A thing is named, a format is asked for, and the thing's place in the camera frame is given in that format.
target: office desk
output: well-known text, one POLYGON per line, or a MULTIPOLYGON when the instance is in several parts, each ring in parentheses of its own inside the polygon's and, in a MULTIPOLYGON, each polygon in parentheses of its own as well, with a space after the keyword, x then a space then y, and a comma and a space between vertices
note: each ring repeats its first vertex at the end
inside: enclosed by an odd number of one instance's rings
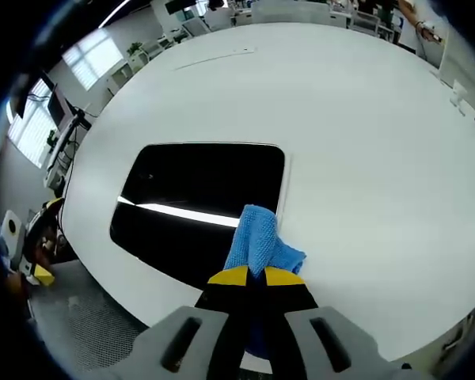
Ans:
MULTIPOLYGON (((300 276, 318 305, 368 331, 387 359, 413 352, 475 307, 475 123, 427 67, 323 25, 249 25, 172 47, 120 90, 80 146, 66 236, 100 285, 152 325, 201 293, 109 237, 139 151, 276 144, 290 162, 279 235, 306 252, 300 276)), ((267 370, 249 356, 243 365, 267 370)))

